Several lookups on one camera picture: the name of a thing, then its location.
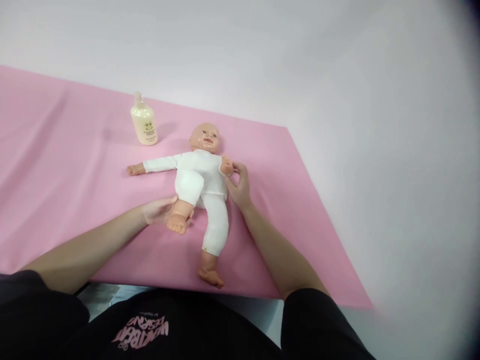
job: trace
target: pink surface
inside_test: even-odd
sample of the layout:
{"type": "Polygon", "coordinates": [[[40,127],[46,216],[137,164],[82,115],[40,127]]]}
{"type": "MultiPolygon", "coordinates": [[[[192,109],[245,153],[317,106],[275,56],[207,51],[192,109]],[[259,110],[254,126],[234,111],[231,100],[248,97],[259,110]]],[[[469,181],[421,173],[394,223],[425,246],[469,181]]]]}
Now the pink surface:
{"type": "MultiPolygon", "coordinates": [[[[189,150],[201,122],[220,130],[222,153],[249,168],[254,202],[310,261],[342,306],[371,307],[288,130],[147,100],[160,141],[138,143],[133,96],[0,67],[0,273],[29,261],[122,212],[174,194],[176,172],[129,177],[125,168],[189,150]]],[[[150,226],[119,251],[94,281],[278,298],[237,208],[217,290],[196,276],[206,213],[184,236],[150,226]]]]}

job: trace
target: black sleeve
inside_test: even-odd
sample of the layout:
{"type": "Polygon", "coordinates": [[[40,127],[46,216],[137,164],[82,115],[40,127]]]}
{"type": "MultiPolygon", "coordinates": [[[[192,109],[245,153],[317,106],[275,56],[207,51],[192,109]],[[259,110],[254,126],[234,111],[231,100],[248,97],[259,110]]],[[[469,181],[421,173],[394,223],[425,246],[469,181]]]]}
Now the black sleeve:
{"type": "Polygon", "coordinates": [[[80,300],[48,289],[35,271],[0,279],[2,359],[45,358],[88,322],[80,300]]]}
{"type": "Polygon", "coordinates": [[[281,348],[289,359],[374,359],[335,302],[312,288],[286,299],[281,348]]]}

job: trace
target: doll foot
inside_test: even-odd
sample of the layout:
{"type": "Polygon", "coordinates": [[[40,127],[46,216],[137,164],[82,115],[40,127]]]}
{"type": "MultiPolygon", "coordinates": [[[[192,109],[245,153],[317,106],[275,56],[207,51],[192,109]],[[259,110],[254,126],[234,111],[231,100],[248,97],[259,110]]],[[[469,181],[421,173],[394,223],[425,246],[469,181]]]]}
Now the doll foot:
{"type": "Polygon", "coordinates": [[[187,223],[185,218],[179,214],[172,214],[166,221],[166,227],[171,231],[183,235],[187,232],[187,223]]]}
{"type": "Polygon", "coordinates": [[[206,270],[201,267],[198,269],[198,277],[204,282],[221,289],[224,287],[224,282],[219,278],[216,270],[206,270]]]}

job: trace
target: white backdrop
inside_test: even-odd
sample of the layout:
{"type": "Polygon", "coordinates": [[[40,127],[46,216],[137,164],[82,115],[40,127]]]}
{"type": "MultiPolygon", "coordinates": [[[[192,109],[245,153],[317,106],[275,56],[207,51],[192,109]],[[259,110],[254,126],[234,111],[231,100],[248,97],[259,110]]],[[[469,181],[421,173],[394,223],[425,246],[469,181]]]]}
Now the white backdrop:
{"type": "Polygon", "coordinates": [[[464,10],[1,0],[0,64],[287,126],[375,306],[344,311],[354,329],[378,359],[451,359],[480,238],[480,56],[464,10]]]}

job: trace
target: cream-colored bottle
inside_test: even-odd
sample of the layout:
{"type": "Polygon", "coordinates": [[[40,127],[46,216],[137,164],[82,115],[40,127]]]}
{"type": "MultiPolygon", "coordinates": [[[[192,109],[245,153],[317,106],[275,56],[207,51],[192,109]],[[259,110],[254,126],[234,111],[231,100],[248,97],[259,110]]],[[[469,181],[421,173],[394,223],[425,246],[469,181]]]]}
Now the cream-colored bottle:
{"type": "Polygon", "coordinates": [[[143,145],[154,145],[159,140],[154,123],[154,111],[144,103],[144,97],[135,92],[135,105],[130,110],[138,141],[143,145]]]}

